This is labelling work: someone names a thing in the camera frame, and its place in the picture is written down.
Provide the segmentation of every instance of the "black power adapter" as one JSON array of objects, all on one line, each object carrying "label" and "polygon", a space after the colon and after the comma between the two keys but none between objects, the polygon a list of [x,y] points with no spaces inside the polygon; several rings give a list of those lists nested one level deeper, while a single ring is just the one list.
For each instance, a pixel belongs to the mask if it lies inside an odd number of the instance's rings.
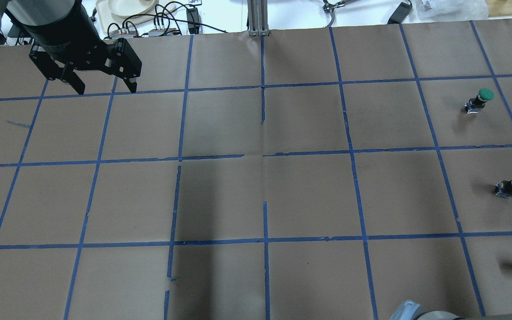
[{"label": "black power adapter", "polygon": [[408,16],[412,10],[412,1],[408,1],[410,2],[409,4],[405,4],[404,2],[400,3],[398,8],[392,13],[392,16],[390,16],[390,19],[388,19],[388,24],[401,24],[404,19],[406,19],[406,16]]},{"label": "black power adapter", "polygon": [[201,23],[200,20],[201,18],[199,17],[199,9],[197,9],[197,7],[187,8],[187,21],[196,23],[188,24],[189,34],[199,34],[201,26],[199,26],[198,24]]}]

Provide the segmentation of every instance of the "metal frame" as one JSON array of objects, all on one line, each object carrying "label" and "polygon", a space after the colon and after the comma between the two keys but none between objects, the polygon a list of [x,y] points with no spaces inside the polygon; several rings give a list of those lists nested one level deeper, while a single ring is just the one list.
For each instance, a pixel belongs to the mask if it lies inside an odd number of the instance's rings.
[{"label": "metal frame", "polygon": [[270,35],[268,29],[268,0],[248,0],[248,34]]}]

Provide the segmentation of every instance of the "wooden board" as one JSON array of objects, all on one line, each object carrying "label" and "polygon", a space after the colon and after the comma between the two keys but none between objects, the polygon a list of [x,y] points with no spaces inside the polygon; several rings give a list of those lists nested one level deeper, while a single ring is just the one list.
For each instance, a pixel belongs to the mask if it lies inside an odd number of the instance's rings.
[{"label": "wooden board", "polygon": [[512,16],[512,0],[485,0],[489,6],[489,17]]}]

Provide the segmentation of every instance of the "green cap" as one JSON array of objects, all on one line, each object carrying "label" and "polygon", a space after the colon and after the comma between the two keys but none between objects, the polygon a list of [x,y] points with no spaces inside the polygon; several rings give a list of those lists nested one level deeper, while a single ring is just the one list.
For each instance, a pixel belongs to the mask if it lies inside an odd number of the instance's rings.
[{"label": "green cap", "polygon": [[493,96],[494,96],[493,91],[491,91],[489,89],[479,90],[478,95],[482,100],[485,100],[485,101],[493,100]]}]

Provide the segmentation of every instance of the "white bowl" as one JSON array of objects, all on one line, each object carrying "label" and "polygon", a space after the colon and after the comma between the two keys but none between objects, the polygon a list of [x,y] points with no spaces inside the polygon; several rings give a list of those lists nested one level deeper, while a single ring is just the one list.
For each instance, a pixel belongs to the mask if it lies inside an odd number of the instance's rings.
[{"label": "white bowl", "polygon": [[148,12],[155,4],[154,0],[108,0],[110,11],[123,17]]}]

